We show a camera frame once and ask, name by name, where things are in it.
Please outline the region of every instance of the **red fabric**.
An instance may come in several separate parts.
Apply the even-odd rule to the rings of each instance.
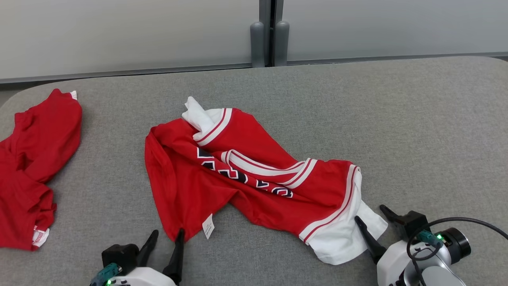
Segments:
[[[197,132],[185,120],[177,119],[153,127],[146,138],[145,163],[153,197],[172,240],[180,228],[185,229],[186,241],[193,237],[210,213],[227,202],[254,224],[298,237],[311,223],[329,217],[348,201],[346,181],[351,162],[298,162],[252,115],[239,109],[232,109],[225,128],[209,143],[199,146],[206,137],[194,141]],[[242,168],[229,160],[231,154],[243,155],[252,163]],[[260,175],[250,169],[252,166],[272,171],[305,167],[311,172],[302,175],[305,172],[301,171],[305,180],[296,186],[290,180],[300,178],[296,172]]]
[[[29,110],[16,113],[11,136],[0,142],[0,247],[36,250],[34,229],[53,223],[56,204],[45,183],[79,146],[81,106],[54,90]]]

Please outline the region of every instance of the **clothing label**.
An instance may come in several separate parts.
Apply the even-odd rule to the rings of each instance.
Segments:
[[[34,236],[32,237],[32,245],[41,247],[46,242],[49,236],[49,228],[46,231],[38,230],[37,226],[34,227]]]
[[[72,99],[78,100],[78,93],[76,91],[71,91]]]
[[[210,216],[203,222],[203,231],[205,232],[206,239],[210,238],[212,231],[215,229],[212,221],[212,215],[213,214],[210,214]]]

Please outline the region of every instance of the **white wall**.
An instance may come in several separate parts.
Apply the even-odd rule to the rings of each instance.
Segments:
[[[508,51],[507,0],[286,0],[288,61]]]
[[[1,0],[0,79],[250,62],[253,0]]]

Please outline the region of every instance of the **red basketball jersey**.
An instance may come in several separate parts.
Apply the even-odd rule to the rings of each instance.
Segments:
[[[230,202],[252,223],[287,231],[327,263],[361,254],[360,215],[378,238],[387,224],[361,201],[360,168],[349,161],[295,160],[252,115],[204,111],[189,98],[185,119],[153,127],[145,163],[168,236],[185,240]]]

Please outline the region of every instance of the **jersey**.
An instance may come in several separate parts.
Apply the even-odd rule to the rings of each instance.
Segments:
[[[287,231],[330,264],[365,249],[359,215],[377,239],[387,223],[361,200],[360,168],[345,160],[297,161],[255,120],[236,108],[188,111],[153,127],[145,163],[167,235],[187,241],[203,221],[230,202],[250,222]]]
[[[56,204],[45,183],[78,148],[81,114],[76,92],[60,90],[15,114],[0,142],[0,247],[36,250],[48,238]]]

